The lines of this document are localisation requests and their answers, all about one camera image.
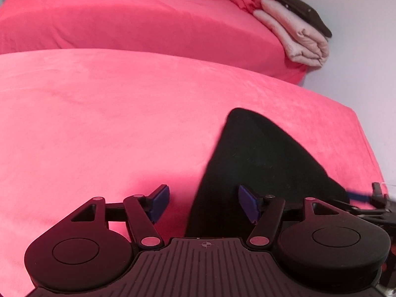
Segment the pink front mattress cover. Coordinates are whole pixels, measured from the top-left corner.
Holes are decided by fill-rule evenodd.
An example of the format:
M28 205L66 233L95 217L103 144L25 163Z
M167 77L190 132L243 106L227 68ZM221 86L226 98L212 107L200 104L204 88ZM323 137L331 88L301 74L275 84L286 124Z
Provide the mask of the pink front mattress cover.
M92 197L119 202L160 184L158 231L184 233L228 113L268 117L348 190L383 175L348 107L222 64L121 50L1 56L1 293L25 296L29 244Z

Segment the dark folded garment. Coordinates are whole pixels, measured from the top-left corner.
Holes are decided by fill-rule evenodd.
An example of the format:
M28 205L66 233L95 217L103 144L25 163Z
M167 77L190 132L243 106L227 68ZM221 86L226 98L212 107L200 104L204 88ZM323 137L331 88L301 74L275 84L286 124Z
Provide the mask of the dark folded garment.
M325 25L318 12L310 5L306 4L302 0L276 0L276 1L281 3L289 11L292 11L293 13L298 15L305 22L313 26L326 38L332 37L332 32L330 31L330 29L327 27L327 25Z

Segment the pink mattress cover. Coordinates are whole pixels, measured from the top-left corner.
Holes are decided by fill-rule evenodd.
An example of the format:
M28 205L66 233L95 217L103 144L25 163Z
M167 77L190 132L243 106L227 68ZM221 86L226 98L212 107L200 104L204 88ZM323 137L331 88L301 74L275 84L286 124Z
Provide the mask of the pink mattress cover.
M307 67L230 0L5 0L1 52L103 48L243 68L293 84Z
M348 190L383 175L348 107L222 64L121 50L1 56L1 293L25 296L29 244L92 197L119 202L160 184L158 231L184 233L228 113L268 117Z

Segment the black pants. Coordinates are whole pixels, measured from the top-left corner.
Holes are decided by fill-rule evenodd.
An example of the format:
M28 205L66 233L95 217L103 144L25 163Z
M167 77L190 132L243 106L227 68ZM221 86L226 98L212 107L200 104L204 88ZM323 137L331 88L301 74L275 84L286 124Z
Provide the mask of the black pants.
M305 197L349 202L346 190L313 156L266 117L232 109L193 201L186 237L239 237L253 229L238 198L240 185L287 203Z

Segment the pink rear mattress cover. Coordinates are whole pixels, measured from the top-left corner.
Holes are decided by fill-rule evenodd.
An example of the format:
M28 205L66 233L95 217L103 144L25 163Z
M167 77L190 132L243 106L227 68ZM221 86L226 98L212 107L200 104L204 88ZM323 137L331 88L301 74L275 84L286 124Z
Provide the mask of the pink rear mattress cover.
M307 67L230 0L5 0L1 52L103 48L243 68L293 84Z

